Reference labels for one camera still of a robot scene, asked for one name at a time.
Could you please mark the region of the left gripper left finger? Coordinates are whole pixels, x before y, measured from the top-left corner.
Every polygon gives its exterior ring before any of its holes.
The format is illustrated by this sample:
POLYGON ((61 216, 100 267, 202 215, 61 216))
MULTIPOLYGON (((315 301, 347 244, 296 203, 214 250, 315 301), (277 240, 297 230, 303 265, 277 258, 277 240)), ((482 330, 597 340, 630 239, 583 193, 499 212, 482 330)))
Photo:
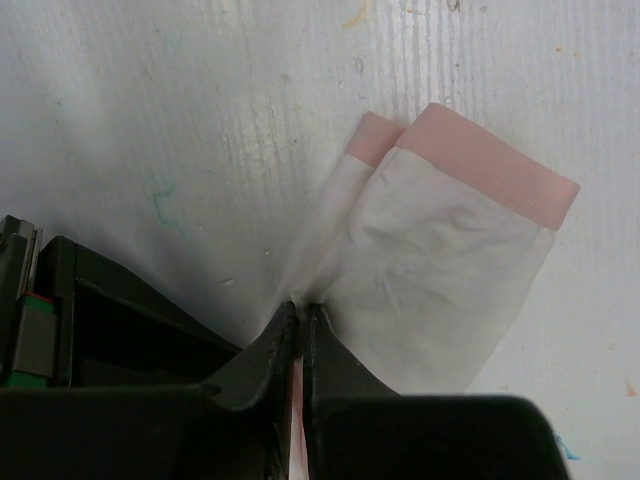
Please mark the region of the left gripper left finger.
POLYGON ((285 479, 297 321, 201 383, 1 394, 4 479, 285 479))

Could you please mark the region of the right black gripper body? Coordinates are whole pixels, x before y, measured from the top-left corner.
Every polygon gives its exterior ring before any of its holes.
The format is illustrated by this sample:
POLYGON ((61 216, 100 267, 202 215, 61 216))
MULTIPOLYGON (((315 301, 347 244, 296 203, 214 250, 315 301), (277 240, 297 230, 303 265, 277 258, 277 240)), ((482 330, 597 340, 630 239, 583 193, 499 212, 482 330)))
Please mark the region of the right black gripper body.
POLYGON ((68 387, 72 380, 75 244, 1 220, 1 385, 68 387))

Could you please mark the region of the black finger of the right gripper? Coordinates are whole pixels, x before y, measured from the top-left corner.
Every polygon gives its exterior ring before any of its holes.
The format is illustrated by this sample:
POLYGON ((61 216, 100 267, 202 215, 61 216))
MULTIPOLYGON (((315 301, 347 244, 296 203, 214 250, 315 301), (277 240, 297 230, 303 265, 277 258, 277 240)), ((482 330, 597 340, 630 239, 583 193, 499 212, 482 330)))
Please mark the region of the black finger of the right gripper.
POLYGON ((117 262, 76 246, 72 384, 204 380, 239 354, 117 262))

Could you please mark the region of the white pink-trimmed underwear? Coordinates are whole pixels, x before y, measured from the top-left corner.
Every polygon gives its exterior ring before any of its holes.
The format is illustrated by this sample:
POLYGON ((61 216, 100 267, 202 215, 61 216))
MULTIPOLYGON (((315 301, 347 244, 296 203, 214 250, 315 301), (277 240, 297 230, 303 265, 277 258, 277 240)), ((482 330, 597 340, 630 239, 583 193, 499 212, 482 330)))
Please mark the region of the white pink-trimmed underwear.
MULTIPOLYGON (((408 127, 366 113, 289 257, 282 291, 323 307, 400 395, 466 395, 518 315, 578 184, 438 103, 408 127)), ((290 475, 309 475, 303 356, 290 475)))

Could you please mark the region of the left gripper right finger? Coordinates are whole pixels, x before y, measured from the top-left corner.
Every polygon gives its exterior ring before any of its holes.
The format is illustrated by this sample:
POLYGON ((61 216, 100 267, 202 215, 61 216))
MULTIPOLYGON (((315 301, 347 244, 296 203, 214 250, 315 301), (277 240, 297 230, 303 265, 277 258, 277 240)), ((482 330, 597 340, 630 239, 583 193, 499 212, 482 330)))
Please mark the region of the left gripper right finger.
POLYGON ((400 395, 337 338, 315 305, 305 327, 303 422, 313 479, 565 479, 530 401, 400 395))

